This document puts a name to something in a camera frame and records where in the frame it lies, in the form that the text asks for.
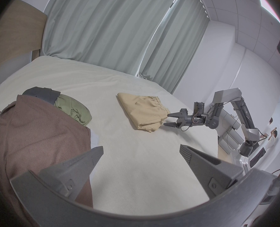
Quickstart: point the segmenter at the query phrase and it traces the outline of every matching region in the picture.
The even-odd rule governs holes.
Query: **robotic arm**
[[[212,108],[204,113],[204,103],[194,103],[194,112],[188,115],[186,108],[182,108],[180,112],[168,114],[168,117],[178,118],[176,123],[164,123],[166,126],[176,127],[180,129],[183,126],[205,125],[211,129],[215,129],[219,125],[219,116],[223,105],[230,102],[241,121],[241,128],[245,136],[245,142],[241,145],[239,153],[248,157],[253,149],[259,144],[259,130],[255,128],[252,117],[242,97],[239,88],[232,88],[215,92],[212,102]]]

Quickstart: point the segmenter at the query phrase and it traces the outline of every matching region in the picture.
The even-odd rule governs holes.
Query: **curtain fold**
[[[200,0],[176,0],[145,52],[140,74],[173,93],[203,37],[208,21]]]
[[[135,74],[173,0],[55,0],[42,54]]]

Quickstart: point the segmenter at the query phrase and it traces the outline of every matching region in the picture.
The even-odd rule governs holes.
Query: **bed sheet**
[[[116,97],[119,92],[158,96],[172,113],[187,108],[158,84],[99,66],[41,56],[0,85],[0,110],[34,86],[61,91],[92,114],[87,126],[104,147],[91,181],[95,209],[157,215],[208,201],[179,147],[186,144],[217,157],[216,130],[200,126],[182,132],[164,125],[152,133],[136,130]]]

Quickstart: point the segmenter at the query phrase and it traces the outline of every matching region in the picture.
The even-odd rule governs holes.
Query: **floor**
[[[218,159],[231,163],[231,157],[218,145]]]

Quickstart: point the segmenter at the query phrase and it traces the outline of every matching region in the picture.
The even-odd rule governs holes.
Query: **ceiling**
[[[202,0],[211,20],[236,28],[236,42],[259,55],[280,74],[280,23],[260,0]]]

